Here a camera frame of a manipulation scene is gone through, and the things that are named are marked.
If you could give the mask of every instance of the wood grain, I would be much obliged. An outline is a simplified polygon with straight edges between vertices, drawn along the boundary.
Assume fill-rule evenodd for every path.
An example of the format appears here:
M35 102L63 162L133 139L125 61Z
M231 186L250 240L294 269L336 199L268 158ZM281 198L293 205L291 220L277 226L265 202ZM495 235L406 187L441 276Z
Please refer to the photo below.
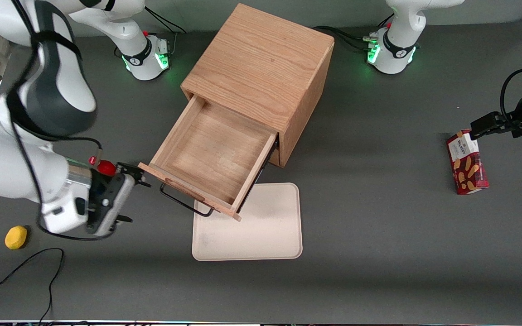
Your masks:
M216 211L228 215L237 221L241 221L241 217L236 213L236 211L231 210L230 206L224 204L222 200L216 198L212 194L203 192L203 190L184 182L182 179L172 175L171 173L168 173L167 171L164 171L159 167L156 167L153 164L145 165L144 163L140 163L138 167L155 176L161 182L164 182L172 188L175 188L176 190L186 194L187 196L191 196L192 198L215 209Z
M276 138L274 130L194 95L149 167L166 184L233 216Z
M273 154L271 155L271 158L269 159L269 163L273 164L273 165L277 165L278 167L280 167L281 165L279 164L279 147L277 147L274 151L273 151Z
M300 103L313 103L304 98L315 78L325 79L317 72L329 64L333 43L329 35L238 4L181 88L277 130L280 159L271 162L284 166L313 111Z
M251 168L251 171L247 176L247 179L245 179L245 182L243 183L241 190L239 190L239 193L237 194L237 197L235 198L232 204L232 210L237 211L241 207L243 200L245 200L245 196L249 192L249 189L253 186L253 182L255 182L257 174L259 174L259 170L261 170L261 168L263 167L263 163L265 163L265 158L267 157L267 155L269 155L269 152L273 148L276 138L276 134L271 134L270 137L267 139L267 142L265 143L265 146L263 146L263 150L261 151L261 153L266 154L257 157L257 161L255 161L255 164L253 164L253 167Z
M317 106L317 102L321 98L333 49L334 45L332 44L323 61L319 64L319 69L311 79L303 98L299 101L298 109L294 112L287 130L280 134L280 167L284 167L288 159L290 159L291 153L305 129L307 121L309 121L315 106Z
M168 133L168 136L166 136L164 142L162 142L156 154L154 154L153 159L150 161L151 164L158 167L164 165L170 153L172 153L170 149L177 146L204 105L205 100L198 96L194 96L188 101L188 105L184 108L178 120L176 120L176 123Z

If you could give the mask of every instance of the beige tray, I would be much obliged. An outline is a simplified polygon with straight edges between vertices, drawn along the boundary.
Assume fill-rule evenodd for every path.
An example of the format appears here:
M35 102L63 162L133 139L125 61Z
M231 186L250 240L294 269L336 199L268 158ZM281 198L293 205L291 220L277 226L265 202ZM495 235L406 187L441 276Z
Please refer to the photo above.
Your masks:
M195 208L209 207L195 201ZM193 257L199 261L294 259L303 250L299 190L292 183L255 184L241 221L194 214Z

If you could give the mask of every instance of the black metal handle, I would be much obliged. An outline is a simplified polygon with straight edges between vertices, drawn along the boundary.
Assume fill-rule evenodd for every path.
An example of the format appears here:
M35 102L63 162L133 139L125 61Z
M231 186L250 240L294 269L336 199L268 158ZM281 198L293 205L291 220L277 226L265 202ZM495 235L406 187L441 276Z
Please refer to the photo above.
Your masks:
M193 211L194 213L197 213L197 214L199 214L199 215L201 215L201 216L203 216L203 217L211 216L211 214L213 213L213 210L214 210L214 209L212 209L212 208L209 210L209 213L201 213L201 212L199 212L198 210L192 208L191 206L188 206L188 205L185 204L184 202L181 202L180 200L174 198L172 195L167 194L166 192L164 192L164 187L165 187L165 186L166 186L166 184L164 184L164 183L162 184L162 186L160 186L160 193L163 194L164 196L167 196L168 198L174 200L174 201L177 202L178 204L181 204L182 206L184 206L184 207L190 209L190 210Z

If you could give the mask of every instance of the gray table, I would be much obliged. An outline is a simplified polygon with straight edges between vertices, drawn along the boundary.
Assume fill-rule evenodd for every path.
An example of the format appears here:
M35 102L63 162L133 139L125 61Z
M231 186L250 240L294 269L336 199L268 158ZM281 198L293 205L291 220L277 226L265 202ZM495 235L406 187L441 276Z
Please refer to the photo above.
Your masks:
M128 74L108 38L78 40L99 107L85 134L104 143L107 159L151 159L187 103L180 83L213 36L180 35L172 69L150 82ZM481 139L491 188L470 196L455 194L445 147L450 134L498 109L502 81L522 68L522 21L428 27L420 43L402 74L385 76L337 42L287 167L261 176L299 186L300 258L197 262L191 213L155 187L137 187L122 211L134 223L110 239L36 231L14 252L4 235L33 225L36 205L0 198L0 279L36 250L60 246L67 257L53 318L522 324L522 139ZM508 107L521 96L519 76ZM93 154L82 143L56 149ZM49 253L0 287L0 318L39 318L57 261Z

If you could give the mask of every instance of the black wire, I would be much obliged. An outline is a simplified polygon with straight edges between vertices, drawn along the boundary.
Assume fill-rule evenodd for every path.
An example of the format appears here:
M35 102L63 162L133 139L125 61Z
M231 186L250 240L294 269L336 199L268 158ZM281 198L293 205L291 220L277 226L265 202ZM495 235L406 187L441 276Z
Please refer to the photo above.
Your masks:
M388 20L390 20L390 18L392 18L392 17L394 17L394 13L392 13L390 16L386 17L386 19L383 20L383 21L381 21L377 26L378 26L378 27L382 27L382 26L383 26L384 24L386 24L386 22L387 22Z
M334 35L336 35L337 37L339 37L342 41L344 41L346 44L348 44L349 46L352 46L352 48L354 49L358 49L358 50L369 50L367 48L361 48L360 46L357 46L353 43L350 42L350 40L352 41L362 41L361 37L356 37L354 35L351 35L351 34L348 34L340 29L336 29L335 27L329 27L329 26L315 26L313 27L313 29L324 29L326 31L331 31L332 33L334 33Z
M178 37L179 33L174 33L174 41L172 41L172 50L168 51L169 55L174 54L176 50L176 38Z
M12 2L13 2L13 5L15 6L17 12L21 16L21 19L23 20L23 23L27 27L27 30L29 31L29 35L30 35L30 37L32 39L32 50L31 50L31 56L29 57L29 62L25 66L25 69L23 70L23 73L21 74L21 77L12 86L12 90L17 91L17 90L19 90L21 85L23 85L25 80L27 80L27 75L29 74L29 71L31 70L31 67L33 66L33 64L35 64L35 58L37 57L37 48L39 47L39 45L37 43L33 43L33 39L34 39L33 35L35 35L35 31L34 31L33 25L31 24L31 21L29 20L29 18L27 16L27 12L25 12L25 9L19 3L19 0L12 0ZM35 224L37 225L38 229L40 229L41 231L43 231L47 235L52 235L54 237L58 237L58 238L62 238L62 239L68 239L68 240L97 241L97 240L103 240L103 239L106 239L107 237L110 237L114 233L114 231L108 233L107 235L102 235L100 237L81 238L81 237L71 237L69 235L58 235L56 233L52 233L52 232L48 231L42 225L42 217L43 217L43 215L42 215L42 208L43 208L44 198L42 196L41 186L39 185L39 181L37 179L37 176L35 175L35 171L34 171L32 163L31 163L31 160L29 159L29 156L27 155L27 151L25 150L25 147L23 146L23 142L21 141L21 137L19 135L19 132L17 132L16 124L19 124L19 122L17 120L15 120L15 118L13 117L11 112L9 114L9 120L10 120L10 123L11 123L11 126L12 126L13 134L15 136L17 147L19 147L19 150L21 152L21 156L23 157L23 160L25 161L25 165L27 165L27 169L29 170L29 174L31 175L31 180L34 183L34 187L35 187L35 190L36 190L36 193L37 193L37 196L38 196L38 201L39 201L39 203L38 203L38 213L37 213L37 217L35 218ZM37 136L38 138L42 138L44 140L51 140L51 141L54 141L54 140L86 140L86 141L89 141L89 142L94 142L98 146L98 149L102 149L102 144L98 140L96 140L94 138L90 138L90 137L63 137L63 136L60 136L60 137L52 136L52 137L50 137L50 136L37 134L37 133L32 132L30 130L27 130L27 131L30 132L31 134Z
M164 21L160 20L160 19L159 19L159 18L158 18L158 17L157 17L153 12L149 12L149 14L151 14L151 15L154 17L154 19L156 19L159 23L161 23L162 25L164 25L164 27L167 27L168 30L169 30L171 33L174 33L174 31L172 30L172 28L171 28L170 26L166 25L166 23L165 23Z
M501 113L503 114L503 117L505 117L505 120L507 122L512 122L509 119L509 116L507 115L507 111L505 109L505 93L507 91L507 86L509 85L509 82L515 77L516 75L520 74L522 72L522 69L516 70L515 72L511 73L505 82L503 83L503 86L501 87L501 98L499 99L499 104L501 106Z
M334 33L336 33L338 35L342 35L342 36L345 36L345 37L350 38L350 39L356 39L356 40L359 40L359 41L362 40L361 37L357 37L357 36L348 34L348 33L344 32L344 31L342 31L341 29L336 29L335 27L331 27L331 26L323 26L323 25L321 25L321 26L315 26L315 27L313 27L313 29L325 29L327 31L332 31L332 32L334 32Z
M118 55L118 54L116 53L117 50L118 50L118 46L114 46L114 56L115 56L116 58L120 58L120 57L122 57L122 51L120 51L120 55Z
M187 31L185 31L184 28L178 26L177 24L174 24L172 21L166 19L165 17L162 17L162 16L159 15L158 13L154 12L154 10L152 10L151 8L148 8L147 6L145 6L145 9L146 9L147 12L153 14L153 16L156 15L156 16L160 17L162 20L166 21L166 23L169 23L169 24L171 24L172 26L177 27L177 28L180 29L183 33L185 33L185 34L187 33Z
M62 248L47 248L47 249L42 249L38 252L36 252L35 254L32 254L31 256L29 256L29 258L27 258L26 260L24 260L21 264L19 264L19 266L17 266L14 270L12 270L11 273L8 274L8 276L6 276L3 280L1 280L0 282L0 285L2 285L3 283L5 283L10 277L13 276L13 274L15 274L15 272L17 272L17 270L19 270L21 267L23 267L23 265L27 264L27 262L29 262L32 258L34 258L35 256L37 256L38 254L41 254L42 252L46 252L48 250L60 250L60 252L62 253L62 256L60 256L60 264L58 265L58 270L56 270L56 274L54 274L52 280L49 282L49 285L48 285L48 293L49 293L49 302L48 302L48 308L45 310L45 313L43 313L42 317L39 319L39 324L41 324L43 318L45 317L46 314L48 314L49 310L52 309L52 284L53 282L56 280L56 278L58 277L58 275L60 274L60 270L62 270L62 266L64 266L64 257L65 257L65 252Z

